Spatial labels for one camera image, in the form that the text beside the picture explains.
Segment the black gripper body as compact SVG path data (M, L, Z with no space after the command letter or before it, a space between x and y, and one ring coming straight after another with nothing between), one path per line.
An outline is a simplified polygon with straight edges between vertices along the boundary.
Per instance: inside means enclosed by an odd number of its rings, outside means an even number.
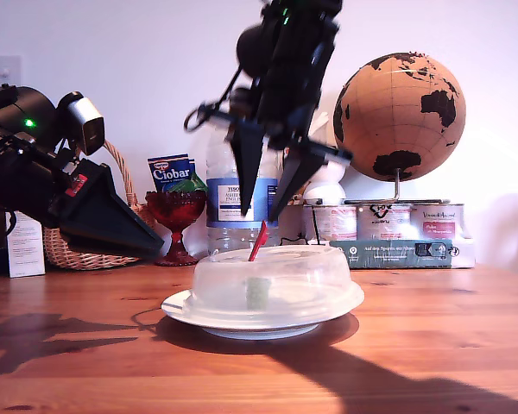
M65 168L78 160L77 153L67 147L54 154L32 144L5 145L3 207L18 210L46 227L58 228L66 190L73 183Z

